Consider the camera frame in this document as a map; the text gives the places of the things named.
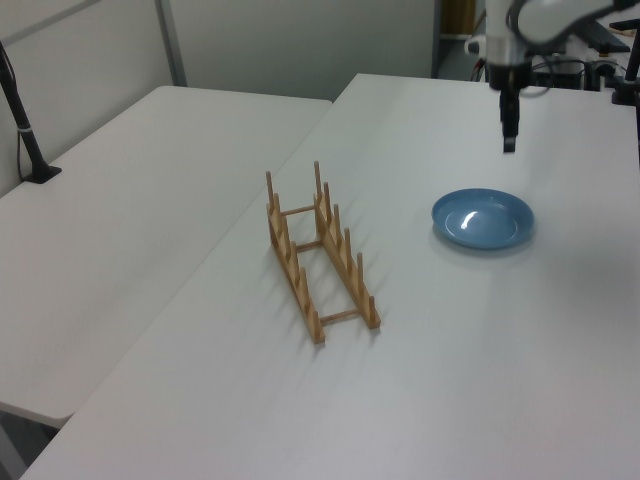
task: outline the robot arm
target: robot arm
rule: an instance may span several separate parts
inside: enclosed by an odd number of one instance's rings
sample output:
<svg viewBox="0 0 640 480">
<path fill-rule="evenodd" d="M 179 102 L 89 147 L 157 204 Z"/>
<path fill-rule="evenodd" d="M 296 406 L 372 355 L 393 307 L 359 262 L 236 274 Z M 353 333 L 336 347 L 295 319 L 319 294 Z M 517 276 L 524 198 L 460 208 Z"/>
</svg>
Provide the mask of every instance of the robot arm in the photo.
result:
<svg viewBox="0 0 640 480">
<path fill-rule="evenodd" d="M 520 90 L 530 84 L 531 57 L 562 40 L 581 22 L 640 0 L 487 0 L 487 70 L 500 92 L 504 152 L 515 152 Z"/>
</svg>

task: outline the white table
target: white table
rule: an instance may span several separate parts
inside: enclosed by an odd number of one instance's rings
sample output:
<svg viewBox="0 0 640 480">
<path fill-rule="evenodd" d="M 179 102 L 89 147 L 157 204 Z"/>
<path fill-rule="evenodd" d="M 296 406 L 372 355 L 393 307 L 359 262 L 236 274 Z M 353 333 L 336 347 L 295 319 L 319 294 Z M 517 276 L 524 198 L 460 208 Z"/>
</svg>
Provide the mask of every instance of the white table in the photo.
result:
<svg viewBox="0 0 640 480">
<path fill-rule="evenodd" d="M 61 426 L 329 102 L 163 87 L 0 200 L 0 410 Z"/>
<path fill-rule="evenodd" d="M 594 108 L 610 130 L 577 121 Z M 635 110 L 553 90 L 521 127 L 504 156 L 488 86 L 356 77 L 274 185 L 308 204 L 321 162 L 381 330 L 353 319 L 311 343 L 263 190 L 24 479 L 636 478 Z M 526 200 L 531 243 L 439 239 L 431 206 L 465 187 Z M 338 284 L 307 262 L 332 313 Z"/>
</svg>

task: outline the black cable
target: black cable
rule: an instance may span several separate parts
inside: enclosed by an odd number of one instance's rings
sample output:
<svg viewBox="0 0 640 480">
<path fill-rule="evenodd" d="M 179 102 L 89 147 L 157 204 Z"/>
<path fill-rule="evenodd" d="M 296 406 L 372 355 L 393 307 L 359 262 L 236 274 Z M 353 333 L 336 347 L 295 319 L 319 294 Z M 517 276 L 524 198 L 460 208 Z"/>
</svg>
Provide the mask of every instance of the black cable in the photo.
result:
<svg viewBox="0 0 640 480">
<path fill-rule="evenodd" d="M 18 176 L 20 177 L 20 181 L 24 182 L 24 177 L 22 176 L 22 167 L 20 166 L 20 131 L 18 131 Z"/>
<path fill-rule="evenodd" d="M 7 66 L 9 67 L 9 72 L 11 73 L 11 79 L 13 80 L 13 83 L 16 83 L 16 72 L 13 71 L 13 65 L 11 65 L 11 60 L 9 60 L 9 55 L 7 55 L 7 52 L 4 50 L 2 42 L 0 42 L 0 55 L 2 55 L 2 58 L 4 58 Z"/>
<path fill-rule="evenodd" d="M 549 60 L 549 57 L 545 55 L 542 56 L 542 59 L 544 60 L 544 64 L 549 68 L 549 83 L 547 84 L 547 87 L 544 90 L 537 93 L 527 94 L 526 92 L 520 92 L 521 97 L 538 98 L 545 95 L 546 93 L 549 93 L 549 90 L 551 90 L 551 87 L 553 87 L 553 84 L 556 78 L 556 71 L 553 69 L 553 62 L 551 62 L 551 60 Z"/>
<path fill-rule="evenodd" d="M 532 70 L 539 70 L 539 69 L 541 69 L 543 67 L 548 67 L 549 65 L 564 65 L 564 64 L 567 64 L 567 63 L 579 63 L 579 64 L 581 64 L 583 66 L 587 65 L 587 62 L 584 62 L 582 60 L 577 60 L 577 59 L 575 59 L 575 60 L 574 59 L 553 60 L 553 61 L 552 60 L 548 60 L 546 62 L 538 63 L 538 64 L 534 65 L 532 67 Z"/>
</svg>

